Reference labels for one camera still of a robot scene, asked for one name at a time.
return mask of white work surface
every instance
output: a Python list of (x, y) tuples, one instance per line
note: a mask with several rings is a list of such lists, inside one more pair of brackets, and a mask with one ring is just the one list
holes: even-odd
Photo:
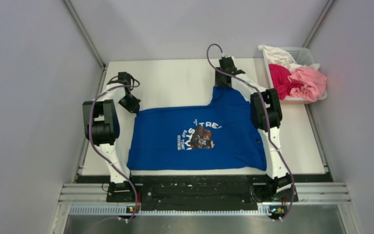
[[(218, 60), (211, 62), (218, 66)], [(250, 79), (263, 87), (269, 87), (261, 58), (237, 58), (235, 65), (246, 72)], [(146, 60), (110, 62), (104, 85), (118, 72), (128, 72), (141, 85), (131, 92), (141, 100), (140, 110), (157, 107), (208, 105), (212, 98), (214, 70), (206, 59)], [(131, 147), (135, 114), (121, 105), (118, 112), (121, 133), (119, 147), (125, 160)], [(282, 104), (283, 120), (280, 123), (282, 154), (294, 174), (325, 173), (313, 131), (302, 104)], [(133, 175), (254, 175), (265, 174), (255, 168), (201, 170), (201, 171), (131, 171)], [(107, 165), (89, 146), (82, 175), (109, 175)]]

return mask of white wall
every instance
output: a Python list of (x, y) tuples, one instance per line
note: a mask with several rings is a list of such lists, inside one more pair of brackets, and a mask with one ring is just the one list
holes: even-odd
[(72, 0), (105, 62), (203, 59), (211, 43), (237, 58), (259, 44), (302, 46), (327, 0)]
[(0, 234), (48, 233), (99, 77), (60, 0), (0, 0)]
[(374, 1), (340, 0), (311, 45), (329, 78), (314, 105), (329, 159), (374, 233)]

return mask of red clothing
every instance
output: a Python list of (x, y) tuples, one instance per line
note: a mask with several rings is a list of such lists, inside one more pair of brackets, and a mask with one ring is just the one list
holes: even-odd
[(290, 72), (283, 66), (276, 64), (269, 64), (270, 75), (272, 77), (273, 86), (279, 94), (279, 99), (283, 100), (290, 94), (290, 90), (293, 88), (300, 88), (303, 84), (299, 81), (289, 80)]

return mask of plastic basket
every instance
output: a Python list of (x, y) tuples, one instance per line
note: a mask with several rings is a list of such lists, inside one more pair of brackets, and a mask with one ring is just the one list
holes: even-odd
[[(316, 63), (315, 59), (313, 58), (312, 52), (310, 52), (310, 50), (307, 48), (303, 48), (303, 47), (279, 47), (279, 48), (289, 52), (290, 55), (295, 59), (297, 64), (310, 66), (313, 63)], [(269, 63), (267, 62), (265, 53), (266, 52), (263, 50), (264, 65), (266, 67), (270, 87), (273, 88), (272, 76), (270, 75)], [(327, 96), (328, 94), (325, 90), (325, 92), (323, 93), (323, 96), (319, 98), (319, 100), (323, 100)], [(295, 103), (311, 103), (311, 101), (308, 101), (302, 97), (299, 98), (299, 97), (289, 97), (289, 96), (286, 96), (285, 99), (281, 101), (295, 102)]]

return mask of purple cable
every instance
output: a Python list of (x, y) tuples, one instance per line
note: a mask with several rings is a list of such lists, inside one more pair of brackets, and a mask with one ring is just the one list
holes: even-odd
[[(134, 192), (134, 196), (135, 196), (135, 209), (134, 211), (132, 212), (132, 215), (131, 217), (128, 219), (128, 220), (132, 220), (134, 217), (135, 217), (135, 214), (137, 212), (137, 208), (138, 208), (138, 195), (137, 195), (137, 191), (135, 189), (135, 186), (134, 184), (130, 181), (130, 179), (128, 177), (126, 177), (115, 165), (114, 163), (109, 160), (107, 157), (105, 157), (104, 155), (102, 155), (102, 153), (95, 147), (94, 145), (94, 140), (93, 140), (93, 135), (92, 135), (92, 129), (93, 129), (93, 123), (94, 123), (94, 120), (93, 120), (93, 115), (94, 115), (94, 107), (95, 107), (95, 104), (97, 102), (98, 99), (100, 99), (102, 96), (104, 96), (105, 94), (107, 94), (109, 91), (111, 90), (114, 90), (114, 89), (117, 89), (117, 88), (121, 88), (121, 87), (129, 87), (129, 88), (135, 88), (135, 87), (138, 87), (140, 86), (140, 82), (136, 79), (134, 79), (135, 82), (137, 82), (137, 85), (118, 85), (118, 86), (115, 86), (115, 87), (112, 87), (108, 90), (106, 90), (105, 92), (101, 93), (100, 95), (98, 95), (92, 105), (91, 105), (91, 110), (90, 110), (90, 125), (88, 127), (88, 132), (89, 132), (89, 138), (90, 138), (90, 144), (92, 146), (92, 148), (94, 149), (94, 151), (99, 155), (101, 156), (101, 158), (103, 158), (105, 161), (107, 161), (111, 166), (112, 168), (114, 168), (115, 171), (117, 171), (126, 181), (128, 181), (128, 183), (130, 184), (131, 188), (132, 188), (132, 191)], [(110, 219), (113, 219), (116, 217), (108, 217), (108, 218), (105, 218), (99, 222), (97, 222), (96, 224), (92, 225), (89, 229), (87, 229), (84, 233), (88, 232), (89, 230), (91, 230), (92, 228), (94, 228), (95, 226), (99, 225), (100, 223), (104, 222), (104, 221), (107, 221), (107, 220), (110, 220)]]
[[(259, 90), (257, 87), (255, 87), (255, 86), (253, 86), (253, 85), (247, 83), (246, 81), (244, 81), (243, 79), (241, 79), (241, 78), (239, 78), (239, 77), (237, 77), (237, 76), (231, 75), (231, 74), (229, 74), (229, 73), (226, 73), (226, 72), (223, 72), (223, 71), (217, 69), (217, 68), (216, 68), (216, 67), (215, 67), (215, 66), (210, 62), (210, 58), (209, 58), (209, 56), (208, 56), (208, 52), (209, 52), (210, 48), (211, 48), (213, 45), (214, 45), (214, 46), (217, 46), (217, 47), (220, 49), (220, 52), (223, 53), (223, 49), (222, 49), (221, 46), (219, 46), (218, 44), (213, 43), (213, 44), (209, 45), (208, 48), (207, 48), (207, 54), (206, 54), (206, 55), (207, 55), (207, 61), (208, 61), (208, 63), (210, 64), (210, 66), (211, 66), (214, 70), (216, 70), (217, 72), (219, 72), (219, 73), (221, 73), (221, 74), (223, 74), (223, 75), (229, 76), (229, 77), (231, 77), (231, 78), (237, 79), (237, 80), (239, 80), (239, 81), (245, 83), (245, 84), (246, 84), (247, 86), (249, 86), (250, 88), (255, 89), (256, 92), (257, 92), (257, 95), (259, 95), (259, 98), (260, 98), (261, 100), (263, 100), (263, 101), (262, 101), (262, 105), (263, 105), (264, 115), (265, 115), (266, 117), (269, 116), (268, 113), (267, 113), (267, 109), (266, 109), (266, 105), (265, 105), (265, 103), (264, 103), (264, 99), (263, 99), (262, 93), (260, 92), (260, 90)], [(270, 144), (273, 145), (273, 147), (274, 147), (274, 148), (277, 150), (277, 152), (279, 153), (279, 157), (280, 157), (281, 161), (283, 162), (284, 166), (286, 167), (286, 170), (289, 172), (290, 178), (291, 178), (291, 180), (292, 180), (292, 185), (291, 185), (291, 186), (292, 186), (292, 198), (290, 199), (289, 208), (287, 209), (286, 214), (284, 214), (283, 218), (281, 219), (281, 220), (283, 221), (283, 220), (287, 217), (287, 215), (289, 214), (290, 209), (292, 208), (292, 205), (293, 205), (293, 201), (294, 201), (294, 199), (295, 199), (295, 179), (293, 178), (293, 174), (292, 174), (292, 172), (290, 171), (290, 168), (289, 168), (289, 166), (287, 165), (286, 161), (284, 160), (283, 155), (281, 155), (281, 152), (279, 151), (279, 148), (276, 146), (276, 144), (273, 143), (272, 139), (270, 138), (270, 121), (269, 121), (269, 118), (266, 118), (266, 125), (267, 125), (267, 136), (268, 136), (268, 138), (269, 138), (269, 142), (270, 142)]]

